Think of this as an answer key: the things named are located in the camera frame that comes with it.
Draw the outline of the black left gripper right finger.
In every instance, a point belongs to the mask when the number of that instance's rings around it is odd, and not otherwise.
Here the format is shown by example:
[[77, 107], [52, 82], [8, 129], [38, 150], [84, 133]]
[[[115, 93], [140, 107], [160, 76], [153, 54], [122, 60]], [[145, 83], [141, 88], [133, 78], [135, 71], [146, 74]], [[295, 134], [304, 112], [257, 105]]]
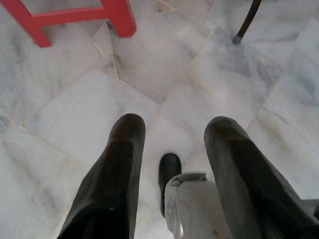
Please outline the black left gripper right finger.
[[235, 239], [318, 238], [318, 219], [235, 120], [213, 118], [204, 143]]

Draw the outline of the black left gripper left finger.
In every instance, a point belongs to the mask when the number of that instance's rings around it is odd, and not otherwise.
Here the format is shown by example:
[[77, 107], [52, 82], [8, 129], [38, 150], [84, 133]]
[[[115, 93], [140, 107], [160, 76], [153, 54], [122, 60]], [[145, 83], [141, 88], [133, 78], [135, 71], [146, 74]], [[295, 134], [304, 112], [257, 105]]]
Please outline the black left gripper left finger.
[[79, 186], [60, 239], [134, 238], [145, 137], [139, 115], [125, 114], [115, 122]]

